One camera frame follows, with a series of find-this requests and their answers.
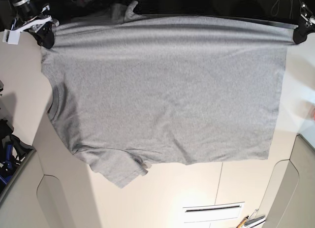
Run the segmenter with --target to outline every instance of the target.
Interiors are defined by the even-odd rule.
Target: robotic arm
[[[315,33],[315,16],[305,3],[301,4],[299,26],[293,32],[293,41],[296,44],[305,42],[307,35]]]
[[[19,43],[20,34],[29,32],[39,46],[47,49],[54,45],[52,25],[59,25],[58,21],[48,15],[48,4],[42,5],[39,0],[8,0],[11,8],[16,12],[10,30],[4,30],[3,42]]]

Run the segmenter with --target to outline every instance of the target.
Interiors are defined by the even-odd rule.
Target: air vent
[[[204,207],[184,207],[184,222],[209,222],[239,218],[245,203]]]

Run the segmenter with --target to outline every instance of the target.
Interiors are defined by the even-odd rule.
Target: cabinet door
[[[297,136],[290,161],[264,228],[314,227],[314,147]]]
[[[50,228],[36,196],[43,176],[38,155],[34,152],[1,202],[1,228]]]

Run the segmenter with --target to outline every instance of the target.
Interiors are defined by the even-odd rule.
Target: gray t-shirt
[[[292,30],[118,10],[43,49],[49,117],[74,156],[119,187],[146,162],[268,158]]]

